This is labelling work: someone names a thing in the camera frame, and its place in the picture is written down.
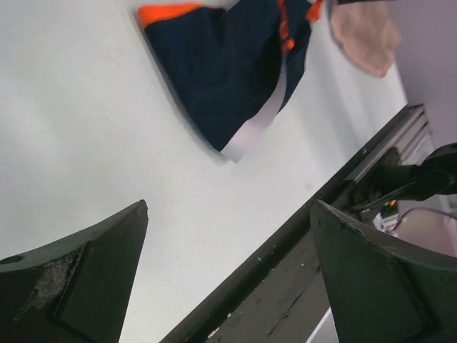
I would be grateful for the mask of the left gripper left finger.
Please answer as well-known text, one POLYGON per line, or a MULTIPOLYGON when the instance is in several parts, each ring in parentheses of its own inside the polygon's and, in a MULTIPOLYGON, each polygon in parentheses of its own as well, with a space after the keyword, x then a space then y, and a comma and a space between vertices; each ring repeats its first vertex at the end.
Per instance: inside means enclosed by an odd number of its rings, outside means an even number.
POLYGON ((148 226, 144 200, 1 260, 2 342, 118 342, 148 226))

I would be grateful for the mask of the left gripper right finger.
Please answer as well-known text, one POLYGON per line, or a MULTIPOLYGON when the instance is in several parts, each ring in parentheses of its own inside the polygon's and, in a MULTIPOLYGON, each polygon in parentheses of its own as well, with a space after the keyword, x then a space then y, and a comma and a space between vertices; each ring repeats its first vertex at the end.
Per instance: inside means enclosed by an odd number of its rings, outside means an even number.
POLYGON ((455 342, 456 258, 363 224, 331 205, 311 231, 340 342, 455 342))

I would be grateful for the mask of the navy orange underwear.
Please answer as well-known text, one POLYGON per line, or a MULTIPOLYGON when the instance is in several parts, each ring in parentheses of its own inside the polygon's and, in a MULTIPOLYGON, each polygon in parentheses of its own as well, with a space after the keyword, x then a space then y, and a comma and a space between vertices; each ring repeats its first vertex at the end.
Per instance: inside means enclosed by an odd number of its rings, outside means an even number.
POLYGON ((285 107, 305 71, 320 1, 145 5, 139 23, 186 115, 239 161, 285 107))

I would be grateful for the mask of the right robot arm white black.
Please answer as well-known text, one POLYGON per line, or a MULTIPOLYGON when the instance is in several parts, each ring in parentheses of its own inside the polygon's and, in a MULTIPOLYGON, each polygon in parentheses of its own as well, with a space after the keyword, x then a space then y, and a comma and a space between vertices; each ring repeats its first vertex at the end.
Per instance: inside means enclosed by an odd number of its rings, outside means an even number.
POLYGON ((434 195, 456 194, 456 144, 437 148, 422 164, 386 165, 374 168, 358 184, 365 196, 351 211, 374 209, 392 200, 424 201, 434 195))

